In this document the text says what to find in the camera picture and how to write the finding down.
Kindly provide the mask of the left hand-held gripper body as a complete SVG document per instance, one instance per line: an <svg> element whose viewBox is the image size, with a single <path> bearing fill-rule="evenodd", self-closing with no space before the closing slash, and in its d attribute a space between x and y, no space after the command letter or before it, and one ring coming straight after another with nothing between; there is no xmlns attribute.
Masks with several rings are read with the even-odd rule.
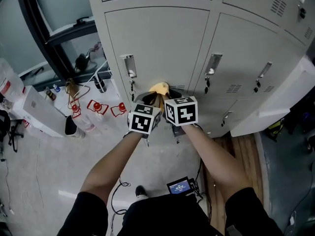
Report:
<svg viewBox="0 0 315 236"><path fill-rule="evenodd" d="M129 131L150 135L160 122L161 108L132 103L128 114Z"/></svg>

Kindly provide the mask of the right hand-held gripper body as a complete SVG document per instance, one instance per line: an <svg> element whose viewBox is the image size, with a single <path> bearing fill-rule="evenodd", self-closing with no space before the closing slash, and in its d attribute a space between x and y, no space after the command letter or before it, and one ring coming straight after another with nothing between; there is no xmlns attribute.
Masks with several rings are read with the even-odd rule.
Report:
<svg viewBox="0 0 315 236"><path fill-rule="evenodd" d="M194 96L164 101L165 119L172 124L174 137L184 135L183 125L198 123L198 104Z"/></svg>

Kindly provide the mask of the yellow cloth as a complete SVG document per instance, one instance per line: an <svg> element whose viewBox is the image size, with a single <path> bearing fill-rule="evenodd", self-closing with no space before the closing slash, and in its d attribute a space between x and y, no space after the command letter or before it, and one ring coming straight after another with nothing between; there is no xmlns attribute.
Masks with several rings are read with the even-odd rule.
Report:
<svg viewBox="0 0 315 236"><path fill-rule="evenodd" d="M161 94L163 106L164 106L164 101L169 99L169 85L166 82L160 82L160 83L155 84L149 89L149 91L154 91L157 94Z"/></svg>

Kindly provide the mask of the person's left forearm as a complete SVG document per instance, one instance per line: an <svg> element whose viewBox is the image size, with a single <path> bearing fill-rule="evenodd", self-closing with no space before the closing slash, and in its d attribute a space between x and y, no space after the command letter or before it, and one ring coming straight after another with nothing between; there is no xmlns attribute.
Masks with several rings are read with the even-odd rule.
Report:
<svg viewBox="0 0 315 236"><path fill-rule="evenodd" d="M110 192L124 170L128 160L142 139L142 134L131 132L104 157L102 157L90 170L81 192L88 192L108 202Z"/></svg>

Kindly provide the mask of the grey metal locker cabinet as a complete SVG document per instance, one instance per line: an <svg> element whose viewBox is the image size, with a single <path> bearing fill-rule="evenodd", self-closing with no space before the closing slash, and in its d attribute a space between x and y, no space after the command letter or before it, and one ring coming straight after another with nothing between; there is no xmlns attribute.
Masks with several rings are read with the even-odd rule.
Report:
<svg viewBox="0 0 315 236"><path fill-rule="evenodd" d="M117 63L105 13L155 6L210 12L186 93L197 98L199 123L211 137L230 132L257 110L315 39L315 0L90 0L90 4L112 73ZM116 85L121 83L113 77Z"/></svg>

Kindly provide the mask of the white paper bag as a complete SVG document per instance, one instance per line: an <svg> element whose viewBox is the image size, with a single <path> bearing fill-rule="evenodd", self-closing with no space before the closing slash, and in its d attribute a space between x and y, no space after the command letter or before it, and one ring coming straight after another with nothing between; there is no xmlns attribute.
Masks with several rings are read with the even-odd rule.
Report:
<svg viewBox="0 0 315 236"><path fill-rule="evenodd" d="M120 92L119 92L119 90L118 90L118 87L117 87L117 85L116 85L115 80L114 80L114 79L110 79L110 82L111 82L112 87L114 88L114 90L115 90L115 92L116 92L116 95L120 98L121 95L120 95Z"/></svg>

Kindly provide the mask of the black drinking bottle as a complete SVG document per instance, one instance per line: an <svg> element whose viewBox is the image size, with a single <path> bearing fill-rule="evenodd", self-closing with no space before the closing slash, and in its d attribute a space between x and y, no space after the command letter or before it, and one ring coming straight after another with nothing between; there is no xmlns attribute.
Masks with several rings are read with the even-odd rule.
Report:
<svg viewBox="0 0 315 236"><path fill-rule="evenodd" d="M94 76L94 85L100 93L105 93L107 91L104 81L99 76Z"/></svg>

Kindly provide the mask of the person's black shoe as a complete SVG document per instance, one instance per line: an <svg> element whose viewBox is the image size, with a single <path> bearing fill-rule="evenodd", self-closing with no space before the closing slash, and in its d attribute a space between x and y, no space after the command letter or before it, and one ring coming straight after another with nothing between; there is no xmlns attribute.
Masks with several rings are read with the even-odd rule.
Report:
<svg viewBox="0 0 315 236"><path fill-rule="evenodd" d="M139 185L135 189L136 200L144 200L148 198L145 188L142 185Z"/></svg>

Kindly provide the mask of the brown bag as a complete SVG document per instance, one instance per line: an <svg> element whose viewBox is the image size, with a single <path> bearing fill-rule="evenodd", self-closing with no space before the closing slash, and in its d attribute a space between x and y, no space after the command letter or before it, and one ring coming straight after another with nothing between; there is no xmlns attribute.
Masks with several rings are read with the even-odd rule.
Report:
<svg viewBox="0 0 315 236"><path fill-rule="evenodd" d="M68 103L80 97L80 85L76 84L72 78L67 79L65 84L65 92L68 95Z"/></svg>

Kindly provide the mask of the wooden plank platform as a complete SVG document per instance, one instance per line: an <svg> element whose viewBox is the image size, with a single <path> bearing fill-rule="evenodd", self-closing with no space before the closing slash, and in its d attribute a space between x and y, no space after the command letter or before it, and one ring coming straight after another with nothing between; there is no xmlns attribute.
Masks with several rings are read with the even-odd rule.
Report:
<svg viewBox="0 0 315 236"><path fill-rule="evenodd" d="M227 150L243 167L249 179L250 186L254 189L259 200L263 202L263 183L259 155L253 135L231 137L227 133L223 137L215 138L214 141ZM211 215L210 224L222 235L225 234L225 202L214 179L208 170L203 167L203 184L210 200L207 201L208 214Z"/></svg>

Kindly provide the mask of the black device with screen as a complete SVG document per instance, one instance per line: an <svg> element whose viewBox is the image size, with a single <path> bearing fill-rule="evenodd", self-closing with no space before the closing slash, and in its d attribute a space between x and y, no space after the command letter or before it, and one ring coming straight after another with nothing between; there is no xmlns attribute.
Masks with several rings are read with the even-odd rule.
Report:
<svg viewBox="0 0 315 236"><path fill-rule="evenodd" d="M195 181L193 178L181 178L167 184L169 193L172 195L187 195L195 191Z"/></svg>

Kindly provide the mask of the small dark bottle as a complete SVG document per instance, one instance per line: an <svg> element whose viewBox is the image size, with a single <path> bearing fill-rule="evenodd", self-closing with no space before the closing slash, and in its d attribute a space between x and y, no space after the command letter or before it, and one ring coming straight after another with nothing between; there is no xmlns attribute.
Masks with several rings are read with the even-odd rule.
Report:
<svg viewBox="0 0 315 236"><path fill-rule="evenodd" d="M56 95L48 87L45 88L45 93L52 101L56 99Z"/></svg>

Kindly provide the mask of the yellow and black bag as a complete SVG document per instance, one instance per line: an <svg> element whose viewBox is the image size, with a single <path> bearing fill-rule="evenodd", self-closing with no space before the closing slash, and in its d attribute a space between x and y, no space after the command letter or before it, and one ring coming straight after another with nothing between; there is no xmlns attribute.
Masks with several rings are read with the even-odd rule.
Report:
<svg viewBox="0 0 315 236"><path fill-rule="evenodd" d="M281 133L283 127L284 127L284 118L270 125L266 129L267 136L274 142L277 142L277 137Z"/></svg>

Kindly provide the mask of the person's black shirt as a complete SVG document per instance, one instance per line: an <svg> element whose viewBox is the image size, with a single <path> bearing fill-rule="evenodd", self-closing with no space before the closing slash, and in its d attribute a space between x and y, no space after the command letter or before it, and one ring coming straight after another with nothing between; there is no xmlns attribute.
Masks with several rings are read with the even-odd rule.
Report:
<svg viewBox="0 0 315 236"><path fill-rule="evenodd" d="M252 188L233 194L225 204L228 236L283 236ZM81 192L57 236L105 236L104 201ZM134 202L117 236L217 236L195 196L163 195Z"/></svg>

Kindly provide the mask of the black office chair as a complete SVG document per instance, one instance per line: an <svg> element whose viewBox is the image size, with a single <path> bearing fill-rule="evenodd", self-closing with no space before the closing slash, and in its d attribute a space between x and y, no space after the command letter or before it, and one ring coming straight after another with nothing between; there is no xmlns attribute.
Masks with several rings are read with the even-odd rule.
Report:
<svg viewBox="0 0 315 236"><path fill-rule="evenodd" d="M22 124L22 120L14 120L15 124L11 125L11 119L8 112L5 110L0 110L0 153L4 151L3 141L6 135L9 137L8 144L13 147L13 151L17 153L17 148L15 146L15 137L23 138L24 134L19 133L17 128Z"/></svg>

